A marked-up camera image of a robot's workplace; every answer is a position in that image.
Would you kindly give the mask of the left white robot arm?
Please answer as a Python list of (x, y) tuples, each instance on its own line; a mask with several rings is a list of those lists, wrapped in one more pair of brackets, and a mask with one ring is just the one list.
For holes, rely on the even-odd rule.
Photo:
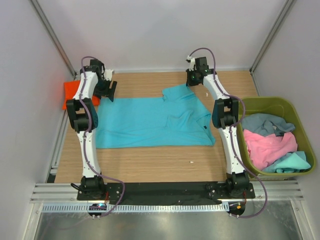
[(106, 69), (103, 62), (93, 56), (81, 59), (80, 83), (72, 97), (66, 101), (66, 110), (71, 128), (76, 132), (82, 157), (80, 184), (71, 184), (78, 191), (77, 199), (102, 200), (107, 194), (99, 166), (96, 148), (98, 114), (93, 97), (114, 101), (117, 82), (112, 81), (114, 70)]

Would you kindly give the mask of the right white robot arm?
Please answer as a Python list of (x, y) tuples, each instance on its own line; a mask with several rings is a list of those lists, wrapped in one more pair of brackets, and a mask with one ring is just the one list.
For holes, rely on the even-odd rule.
[(189, 63), (186, 85), (191, 87), (202, 84), (214, 99), (211, 118), (220, 134), (226, 158), (225, 192), (231, 198), (243, 198), (250, 180), (243, 167), (237, 140), (239, 100), (228, 94), (216, 71), (209, 67), (206, 57), (195, 58), (189, 55), (186, 61)]

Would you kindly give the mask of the turquoise blue t shirt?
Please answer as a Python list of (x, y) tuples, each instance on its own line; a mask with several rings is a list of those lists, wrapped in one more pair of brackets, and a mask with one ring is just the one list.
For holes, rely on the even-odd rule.
[(161, 97), (104, 98), (97, 115), (97, 149), (216, 143), (211, 113), (184, 84), (163, 89)]

